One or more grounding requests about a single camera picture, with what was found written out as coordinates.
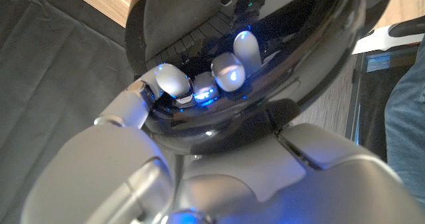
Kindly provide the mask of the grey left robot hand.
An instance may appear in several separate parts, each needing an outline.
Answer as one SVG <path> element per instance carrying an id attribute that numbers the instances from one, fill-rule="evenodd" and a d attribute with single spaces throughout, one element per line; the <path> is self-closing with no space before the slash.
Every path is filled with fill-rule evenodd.
<path id="1" fill-rule="evenodd" d="M 421 223 L 374 155 L 311 124 L 193 163 L 175 187 L 146 134 L 96 125 L 70 139 L 28 195 L 23 223 Z"/>

